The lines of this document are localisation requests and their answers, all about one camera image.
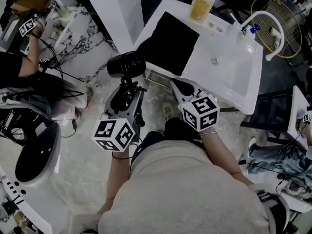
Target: black camera lens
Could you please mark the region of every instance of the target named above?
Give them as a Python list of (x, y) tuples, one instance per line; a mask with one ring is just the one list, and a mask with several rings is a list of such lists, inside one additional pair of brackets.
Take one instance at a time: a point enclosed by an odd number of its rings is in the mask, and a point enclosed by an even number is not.
[(146, 69), (144, 57), (137, 51), (131, 51), (107, 62), (108, 74), (113, 78), (134, 78), (142, 75)]

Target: soap bottle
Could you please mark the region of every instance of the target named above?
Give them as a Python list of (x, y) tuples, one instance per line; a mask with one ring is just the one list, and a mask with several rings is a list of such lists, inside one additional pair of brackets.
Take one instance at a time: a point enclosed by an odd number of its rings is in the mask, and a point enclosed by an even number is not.
[(203, 23), (208, 16), (215, 0), (193, 0), (190, 18), (198, 23)]

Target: hand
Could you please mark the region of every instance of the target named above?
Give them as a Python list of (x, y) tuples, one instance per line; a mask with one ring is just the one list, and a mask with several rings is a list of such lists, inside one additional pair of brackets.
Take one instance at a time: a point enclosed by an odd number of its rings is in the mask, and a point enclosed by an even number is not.
[(308, 127), (308, 123), (307, 122), (300, 122), (300, 124), (299, 124), (299, 132), (303, 132), (303, 131), (305, 131), (306, 129), (308, 129), (309, 127)]
[(36, 27), (33, 29), (32, 33), (37, 37), (40, 37), (44, 28), (47, 24), (47, 21), (43, 17), (38, 17), (35, 21)]

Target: white sink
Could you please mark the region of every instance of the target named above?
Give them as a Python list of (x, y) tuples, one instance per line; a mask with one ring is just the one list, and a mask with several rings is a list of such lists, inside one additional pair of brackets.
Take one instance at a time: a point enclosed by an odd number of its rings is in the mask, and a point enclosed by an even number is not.
[[(253, 41), (251, 48), (230, 41), (225, 35), (228, 23), (209, 14), (203, 25), (188, 20), (190, 6), (176, 0), (163, 0), (135, 43), (135, 49), (149, 38), (165, 11), (197, 31), (200, 36), (181, 77), (197, 82), (203, 89), (245, 114), (254, 113), (258, 96), (263, 47)], [(176, 77), (151, 63), (147, 68), (164, 76)]]

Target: black pants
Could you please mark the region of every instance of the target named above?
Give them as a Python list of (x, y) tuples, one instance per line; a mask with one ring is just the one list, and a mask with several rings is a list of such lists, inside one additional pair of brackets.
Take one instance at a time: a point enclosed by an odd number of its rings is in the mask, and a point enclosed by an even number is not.
[(135, 150), (131, 165), (144, 149), (163, 140), (186, 140), (205, 150), (204, 144), (196, 141), (195, 139), (201, 139), (195, 129), (179, 118), (170, 119), (166, 122), (164, 135), (162, 135), (160, 132), (154, 131), (147, 134), (145, 139)]

